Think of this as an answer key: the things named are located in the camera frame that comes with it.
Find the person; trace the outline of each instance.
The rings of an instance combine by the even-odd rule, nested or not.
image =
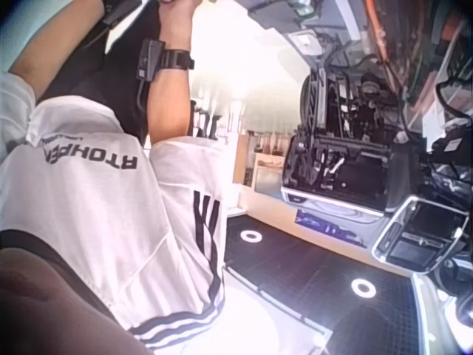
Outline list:
[[[125,43],[131,33],[140,47],[131,42],[145,16],[166,50],[190,51],[201,1],[150,0]],[[136,93],[119,55],[107,68],[64,72],[87,56],[106,8],[72,0],[1,75],[3,354],[146,354],[207,331],[225,302],[222,148],[186,136],[188,70],[157,72],[145,124],[119,110],[131,100],[123,92]],[[127,52],[121,41],[104,63],[117,46]],[[102,79],[108,86],[94,91]]]

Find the striped sleeve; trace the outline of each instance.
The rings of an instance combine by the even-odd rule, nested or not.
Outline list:
[[[207,331],[223,304],[222,264],[226,216],[222,148],[217,142],[183,137],[156,144],[150,151],[161,198],[180,257],[192,284],[189,293],[202,303],[197,313],[151,319],[132,333],[150,349],[186,341]]]

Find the black floor mat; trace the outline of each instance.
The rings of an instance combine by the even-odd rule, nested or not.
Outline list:
[[[240,237],[261,233],[259,243]],[[333,331],[330,355],[418,355],[418,321],[412,284],[356,260],[307,243],[248,216],[228,220],[227,266],[297,313]],[[364,279],[373,298],[351,287]]]

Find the white ring light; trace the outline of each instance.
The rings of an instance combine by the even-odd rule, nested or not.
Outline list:
[[[242,231],[239,235],[245,242],[259,243],[263,239],[261,233],[257,231]]]
[[[360,289],[360,286],[366,286],[368,287],[368,291],[362,291]],[[353,292],[355,292],[358,296],[363,297],[363,298],[373,298],[376,295],[376,288],[375,286],[364,279],[356,279],[352,281],[352,289]]]

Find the disassembled dashboard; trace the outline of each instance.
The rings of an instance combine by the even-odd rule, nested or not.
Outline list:
[[[471,24],[451,2],[239,2],[311,68],[285,159],[284,199],[301,209],[317,203],[351,209],[360,221],[385,218],[372,254],[411,271],[428,273],[473,248],[471,114],[451,109],[440,94],[445,111],[467,126],[447,132],[431,152],[406,122],[445,57],[450,79],[437,86],[471,86],[465,70],[472,62]]]

